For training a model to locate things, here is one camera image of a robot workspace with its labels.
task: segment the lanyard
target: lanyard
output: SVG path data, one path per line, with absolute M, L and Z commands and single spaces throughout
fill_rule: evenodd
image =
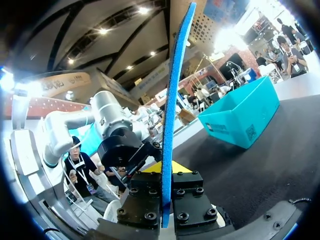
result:
M 75 164 L 74 164 L 74 161 L 72 161 L 72 160 L 70 159 L 70 156 L 68 156 L 68 160 L 69 160 L 72 168 L 77 171 L 77 169 L 76 169 L 76 167 L 75 167 Z M 84 159 L 82 158 L 82 155 L 81 155 L 81 153 L 80 153 L 79 163 L 81 162 L 81 160 L 82 160 L 82 162 L 84 162 Z M 77 171 L 77 173 L 83 178 L 83 180 L 85 181 L 85 183 L 86 183 L 87 185 L 89 185 L 89 182 L 88 182 L 88 180 L 87 180 L 87 178 L 86 178 L 86 175 L 85 175 L 85 173 L 84 173 L 84 170 L 81 169 L 81 171 L 82 171 L 82 174 L 81 174 L 81 172 L 79 172 L 79 171 Z

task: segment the ceiling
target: ceiling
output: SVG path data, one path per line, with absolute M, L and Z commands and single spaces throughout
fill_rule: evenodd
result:
M 169 25 L 170 0 L 60 0 L 19 47 L 14 73 L 99 68 L 130 89 L 169 58 Z

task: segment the ceiling beam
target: ceiling beam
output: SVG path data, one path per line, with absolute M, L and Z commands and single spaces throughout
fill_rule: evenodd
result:
M 60 30 L 55 37 L 55 40 L 54 40 L 54 43 L 53 43 L 53 46 L 51 49 L 51 53 L 50 53 L 50 56 L 48 59 L 48 64 L 46 67 L 46 70 L 48 72 L 51 72 L 53 70 L 60 45 L 61 45 L 62 41 L 64 40 L 71 24 L 74 22 L 75 18 L 77 17 L 77 15 L 80 13 L 80 11 L 83 8 L 84 8 L 84 5 L 80 2 L 77 6 L 75 6 L 69 12 L 69 15 L 66 17 L 63 24 L 61 25 Z
M 127 20 L 130 17 L 132 17 L 129 13 L 132 13 L 132 15 L 137 14 L 137 7 L 138 6 L 144 6 L 145 4 L 149 3 L 151 0 L 145 0 L 142 1 L 138 4 L 134 4 L 131 6 L 128 6 L 126 8 L 123 8 L 119 11 L 117 11 L 116 13 L 108 16 L 107 18 L 105 18 L 104 20 L 102 20 L 101 22 L 97 23 L 95 26 L 91 27 L 91 29 L 89 31 L 87 31 L 84 35 L 82 35 L 70 48 L 69 50 L 63 55 L 63 57 L 61 58 L 61 60 L 59 61 L 59 63 L 55 66 L 54 70 L 57 71 L 61 68 L 61 66 L 63 65 L 65 59 L 69 56 L 71 56 L 72 58 L 75 58 L 78 54 L 79 54 L 79 49 L 81 49 L 81 51 L 83 51 L 83 49 L 85 49 L 87 46 L 90 46 L 91 43 L 93 41 L 97 41 L 97 39 L 99 37 L 101 37 L 100 35 L 96 34 L 97 30 L 96 29 L 100 29 L 103 26 L 106 26 L 107 29 L 112 28 L 113 26 L 119 24 L 118 22 L 115 21 L 115 18 L 121 14 L 126 15 L 127 18 L 124 18 L 123 20 Z
M 112 62 L 108 65 L 108 67 L 105 69 L 104 74 L 108 75 L 111 68 L 116 64 L 118 59 L 121 57 L 121 55 L 125 52 L 127 47 L 130 45 L 130 43 L 136 38 L 136 36 L 141 32 L 141 30 L 159 13 L 161 13 L 162 10 L 156 10 L 152 14 L 150 14 L 144 21 L 141 23 L 136 30 L 129 36 L 129 38 L 125 41 L 123 46 L 120 48 L 117 55 L 113 58 Z
M 156 49 L 154 52 L 155 52 L 156 54 L 159 54 L 159 53 L 161 53 L 162 51 L 167 50 L 168 48 L 169 48 L 169 44 L 166 44 L 166 45 L 163 45 L 162 47 L 159 47 L 159 48 Z M 149 59 L 151 59 L 151 58 L 154 58 L 154 57 L 155 57 L 155 56 L 151 56 L 150 54 L 145 55 L 145 56 L 142 56 L 142 57 L 140 57 L 139 59 L 137 59 L 136 61 L 134 61 L 132 64 L 130 64 L 130 66 L 136 67 L 137 65 L 142 64 L 143 62 L 145 62 L 145 61 L 147 61 L 147 60 L 149 60 Z M 126 73 L 129 72 L 129 71 L 130 71 L 130 70 L 128 70 L 128 69 L 124 69 L 124 70 L 120 71 L 119 73 L 117 73 L 117 74 L 113 77 L 113 79 L 114 79 L 114 80 L 117 80 L 117 79 L 121 78 L 124 74 L 126 74 Z
M 90 61 L 88 61 L 88 62 L 86 62 L 84 64 L 81 64 L 81 65 L 75 67 L 74 69 L 85 69 L 85 68 L 90 67 L 92 65 L 99 64 L 99 63 L 102 63 L 102 62 L 107 61 L 109 59 L 112 59 L 116 55 L 117 55 L 117 52 L 110 53 L 110 54 L 104 55 L 104 56 L 100 56 L 100 57 L 97 57 L 97 58 L 95 58 L 93 60 L 90 60 Z
M 80 4 L 82 5 L 87 5 L 91 4 L 93 2 L 100 1 L 100 0 L 79 0 L 74 3 L 71 3 L 60 10 L 56 11 L 49 17 L 47 17 L 44 21 L 42 21 L 38 26 L 35 27 L 35 29 L 31 32 L 31 35 L 29 38 L 25 41 L 25 43 L 20 47 L 18 54 L 20 54 L 23 49 L 27 46 L 27 44 L 36 36 L 38 35 L 43 29 L 45 29 L 47 26 L 52 24 L 55 20 L 59 19 L 63 15 L 67 14 L 70 12 L 70 10 L 74 9 L 75 7 L 79 6 Z
M 165 1 L 165 9 L 163 10 L 164 13 L 164 22 L 165 22 L 165 30 L 166 30 L 166 37 L 168 39 L 168 44 L 170 45 L 170 10 L 171 10 L 171 0 Z M 166 54 L 166 59 L 170 56 L 170 49 Z

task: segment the qr code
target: qr code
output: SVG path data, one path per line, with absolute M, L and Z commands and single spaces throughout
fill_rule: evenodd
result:
M 252 141 L 257 136 L 257 132 L 253 124 L 251 124 L 251 126 L 248 127 L 245 132 L 248 136 L 249 141 Z

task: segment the sign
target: sign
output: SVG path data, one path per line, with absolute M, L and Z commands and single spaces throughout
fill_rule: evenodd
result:
M 37 81 L 41 84 L 42 96 L 49 98 L 68 90 L 91 84 L 90 76 L 85 72 L 48 76 Z
M 199 52 L 199 50 L 196 46 L 193 48 L 186 48 L 183 61 L 187 62 L 193 58 L 197 52 Z M 143 94 L 169 74 L 169 63 L 170 59 L 164 61 L 155 70 L 149 73 L 148 76 L 142 79 L 142 81 L 130 91 L 131 95 L 135 99 L 141 98 Z
M 216 23 L 236 24 L 250 0 L 206 0 L 203 14 Z

